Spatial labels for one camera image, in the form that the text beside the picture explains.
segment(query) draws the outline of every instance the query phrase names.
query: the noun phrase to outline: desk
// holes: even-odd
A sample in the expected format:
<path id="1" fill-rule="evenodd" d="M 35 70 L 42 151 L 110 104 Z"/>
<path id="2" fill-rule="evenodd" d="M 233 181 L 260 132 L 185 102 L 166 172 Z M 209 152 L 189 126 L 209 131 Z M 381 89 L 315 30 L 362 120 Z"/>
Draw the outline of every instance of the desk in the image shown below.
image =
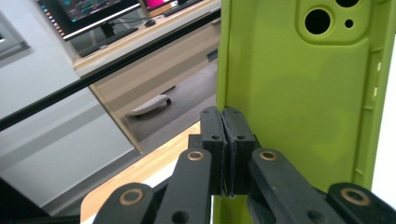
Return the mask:
<path id="1" fill-rule="evenodd" d="M 77 59 L 75 69 L 85 76 L 219 8 L 220 0 L 204 0 L 170 17 L 160 16 L 156 25 L 142 26 L 108 48 Z M 208 66 L 206 55 L 218 48 L 219 37 L 219 22 L 210 22 L 91 85 L 92 92 L 137 150 L 142 148 L 125 115 Z"/>
<path id="2" fill-rule="evenodd" d="M 150 180 L 149 177 L 158 172 L 163 179 L 168 177 L 173 172 L 178 155 L 188 147 L 189 134 L 196 133 L 200 133 L 200 122 L 193 124 L 142 160 L 137 161 L 91 191 L 81 204 L 81 222 L 92 223 L 92 216 L 99 211 L 102 204 L 118 187 L 133 182 L 145 182 L 150 185 L 150 183 L 155 183 L 156 180 Z"/>

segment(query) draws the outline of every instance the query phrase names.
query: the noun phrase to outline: computer monitor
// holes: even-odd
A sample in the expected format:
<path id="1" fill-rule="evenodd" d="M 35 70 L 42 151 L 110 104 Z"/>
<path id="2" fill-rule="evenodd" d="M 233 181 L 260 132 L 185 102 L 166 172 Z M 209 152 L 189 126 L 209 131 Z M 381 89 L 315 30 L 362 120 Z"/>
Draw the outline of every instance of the computer monitor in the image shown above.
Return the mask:
<path id="1" fill-rule="evenodd" d="M 165 17 L 173 15 L 174 13 L 179 12 L 180 10 L 183 10 L 184 8 L 190 7 L 196 3 L 199 3 L 203 0 L 142 0 L 146 10 L 147 11 L 152 11 L 157 8 L 163 7 L 167 4 L 171 4 L 173 2 L 177 3 L 177 6 L 172 7 L 171 9 L 165 11 L 163 15 Z"/>
<path id="2" fill-rule="evenodd" d="M 59 35 L 70 40 L 103 26 L 106 36 L 112 35 L 108 23 L 139 9 L 138 0 L 36 0 Z"/>

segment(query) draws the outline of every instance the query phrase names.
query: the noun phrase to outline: gray floor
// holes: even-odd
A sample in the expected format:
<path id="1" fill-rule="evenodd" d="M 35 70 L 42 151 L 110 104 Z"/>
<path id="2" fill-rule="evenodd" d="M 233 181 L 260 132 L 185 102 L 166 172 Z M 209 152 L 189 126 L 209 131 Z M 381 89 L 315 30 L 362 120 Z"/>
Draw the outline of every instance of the gray floor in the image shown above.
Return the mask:
<path id="1" fill-rule="evenodd" d="M 92 189 L 190 127 L 199 120 L 203 109 L 216 105 L 216 79 L 217 61 L 213 61 L 207 68 L 166 93 L 172 104 L 164 104 L 142 115 L 140 119 L 130 118 L 142 144 L 143 154 L 130 152 L 120 155 L 104 169 L 47 203 L 43 209 L 53 216 L 78 215 L 83 198 Z"/>

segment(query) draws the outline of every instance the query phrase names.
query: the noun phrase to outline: green phone case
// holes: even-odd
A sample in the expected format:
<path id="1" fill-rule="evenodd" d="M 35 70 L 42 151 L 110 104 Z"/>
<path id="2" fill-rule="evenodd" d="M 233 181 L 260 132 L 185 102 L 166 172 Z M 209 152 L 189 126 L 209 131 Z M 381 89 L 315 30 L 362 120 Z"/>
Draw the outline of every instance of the green phone case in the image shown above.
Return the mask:
<path id="1" fill-rule="evenodd" d="M 396 0 L 222 0 L 218 108 L 315 187 L 370 188 Z"/>

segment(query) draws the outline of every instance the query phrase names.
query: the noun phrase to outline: gray wall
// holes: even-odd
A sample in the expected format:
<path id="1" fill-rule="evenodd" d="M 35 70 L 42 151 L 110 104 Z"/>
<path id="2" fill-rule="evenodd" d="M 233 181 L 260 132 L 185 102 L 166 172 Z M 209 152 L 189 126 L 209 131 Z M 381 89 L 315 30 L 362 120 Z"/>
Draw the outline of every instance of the gray wall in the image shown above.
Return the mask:
<path id="1" fill-rule="evenodd" d="M 79 79 L 34 0 L 0 0 L 30 48 L 0 61 L 0 118 Z M 86 89 L 0 132 L 0 176 L 43 206 L 133 150 Z"/>

